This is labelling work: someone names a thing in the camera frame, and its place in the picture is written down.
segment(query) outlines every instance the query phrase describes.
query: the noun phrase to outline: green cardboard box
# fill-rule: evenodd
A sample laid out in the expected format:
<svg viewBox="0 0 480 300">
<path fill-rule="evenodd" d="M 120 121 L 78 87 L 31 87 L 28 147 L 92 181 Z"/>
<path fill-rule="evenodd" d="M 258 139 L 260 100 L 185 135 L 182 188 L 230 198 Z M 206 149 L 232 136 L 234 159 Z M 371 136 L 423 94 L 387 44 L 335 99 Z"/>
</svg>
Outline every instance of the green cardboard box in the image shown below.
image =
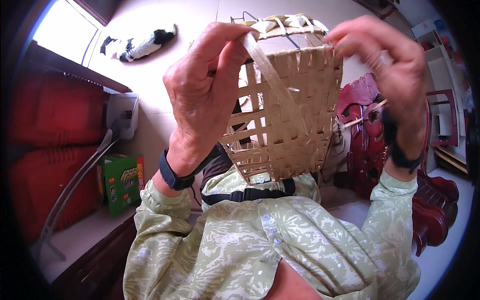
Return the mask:
<svg viewBox="0 0 480 300">
<path fill-rule="evenodd" d="M 107 204 L 112 216 L 118 216 L 140 199 L 144 189 L 144 156 L 107 154 L 96 167 L 98 201 Z"/>
</svg>

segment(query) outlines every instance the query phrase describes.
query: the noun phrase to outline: black strap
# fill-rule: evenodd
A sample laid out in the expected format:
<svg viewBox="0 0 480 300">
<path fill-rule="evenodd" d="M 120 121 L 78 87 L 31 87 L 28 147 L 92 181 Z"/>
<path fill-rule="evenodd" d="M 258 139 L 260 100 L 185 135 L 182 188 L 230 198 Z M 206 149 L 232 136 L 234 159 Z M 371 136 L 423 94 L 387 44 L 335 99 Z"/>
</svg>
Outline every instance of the black strap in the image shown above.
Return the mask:
<svg viewBox="0 0 480 300">
<path fill-rule="evenodd" d="M 259 190 L 256 188 L 245 189 L 244 191 L 234 191 L 231 194 L 213 194 L 204 195 L 202 193 L 202 200 L 208 205 L 214 205 L 223 200 L 230 200 L 235 202 L 252 201 L 262 198 L 280 198 L 293 195 L 295 192 L 295 182 L 292 178 L 283 180 L 285 192 L 280 190 L 271 191 L 269 189 Z"/>
</svg>

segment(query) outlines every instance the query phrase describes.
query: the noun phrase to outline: green patterned shirt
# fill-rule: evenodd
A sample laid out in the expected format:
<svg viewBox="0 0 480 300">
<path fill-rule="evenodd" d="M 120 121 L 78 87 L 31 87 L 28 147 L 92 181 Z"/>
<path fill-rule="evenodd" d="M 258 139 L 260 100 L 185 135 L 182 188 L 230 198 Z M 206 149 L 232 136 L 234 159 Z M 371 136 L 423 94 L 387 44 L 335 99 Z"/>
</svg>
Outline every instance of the green patterned shirt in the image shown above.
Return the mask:
<svg viewBox="0 0 480 300">
<path fill-rule="evenodd" d="M 231 168 L 213 177 L 203 193 L 245 188 L 283 190 L 268 174 L 254 187 Z M 283 258 L 324 299 L 406 299 L 420 280 L 411 258 L 412 197 L 416 178 L 402 182 L 382 172 L 359 229 L 320 205 L 311 175 L 294 177 L 293 196 L 241 203 L 203 203 L 190 226 L 186 191 L 171 198 L 147 183 L 134 217 L 125 299 L 262 299 Z"/>
</svg>

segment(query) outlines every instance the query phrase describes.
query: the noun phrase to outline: woven bamboo basket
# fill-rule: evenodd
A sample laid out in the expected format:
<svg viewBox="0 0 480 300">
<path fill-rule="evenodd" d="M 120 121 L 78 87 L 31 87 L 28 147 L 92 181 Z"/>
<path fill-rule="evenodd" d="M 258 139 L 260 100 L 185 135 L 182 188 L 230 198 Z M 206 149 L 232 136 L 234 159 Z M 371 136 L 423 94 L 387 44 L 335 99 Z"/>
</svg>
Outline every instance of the woven bamboo basket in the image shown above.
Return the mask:
<svg viewBox="0 0 480 300">
<path fill-rule="evenodd" d="M 305 25 L 304 33 L 324 34 L 310 25 Z M 268 38 L 268 34 L 259 38 Z M 239 88 L 239 98 L 247 96 L 252 111 L 231 116 L 227 133 L 220 139 L 225 151 L 249 185 L 250 176 L 264 172 L 271 180 L 280 180 L 318 171 L 335 122 L 342 59 L 336 59 L 328 45 L 266 56 L 253 35 L 247 35 L 243 43 L 253 62 L 245 66 L 247 85 Z M 254 128 L 247 129 L 250 122 Z M 238 124 L 243 126 L 233 130 Z M 256 142 L 242 149 L 239 140 L 250 136 Z"/>
</svg>

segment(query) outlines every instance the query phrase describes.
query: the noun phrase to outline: dark red wooden furniture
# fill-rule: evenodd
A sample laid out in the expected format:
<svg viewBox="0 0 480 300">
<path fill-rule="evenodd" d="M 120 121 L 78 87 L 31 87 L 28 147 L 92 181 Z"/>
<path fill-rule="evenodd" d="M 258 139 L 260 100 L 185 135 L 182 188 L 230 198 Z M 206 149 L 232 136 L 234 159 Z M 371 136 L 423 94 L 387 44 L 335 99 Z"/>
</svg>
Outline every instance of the dark red wooden furniture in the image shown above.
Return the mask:
<svg viewBox="0 0 480 300">
<path fill-rule="evenodd" d="M 383 100 L 374 91 L 376 84 L 369 81 L 374 77 L 364 77 L 348 84 L 340 91 L 337 116 L 342 122 L 364 121 L 351 127 L 350 151 L 347 154 L 347 172 L 335 175 L 335 185 L 353 190 L 359 197 L 368 200 L 378 183 L 386 160 L 387 146 L 383 139 L 381 111 L 371 113 L 376 104 Z M 445 94 L 436 91 L 428 95 Z M 417 244 L 416 255 L 420 256 L 427 245 L 438 246 L 453 225 L 457 215 L 458 189 L 451 180 L 440 177 L 430 178 L 425 174 L 425 160 L 430 145 L 430 122 L 432 116 L 427 105 L 427 130 L 423 143 L 424 153 L 418 170 L 418 190 L 412 200 L 413 239 Z"/>
</svg>

